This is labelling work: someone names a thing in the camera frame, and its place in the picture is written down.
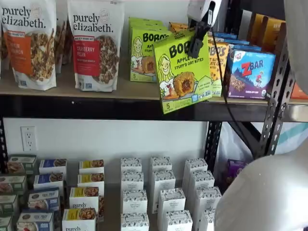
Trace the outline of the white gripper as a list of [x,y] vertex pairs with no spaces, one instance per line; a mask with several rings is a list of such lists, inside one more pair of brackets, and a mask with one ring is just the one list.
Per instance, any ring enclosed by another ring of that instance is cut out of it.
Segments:
[[198,58],[203,40],[207,32],[216,22],[222,0],[191,0],[187,16],[189,29],[194,29],[188,55]]

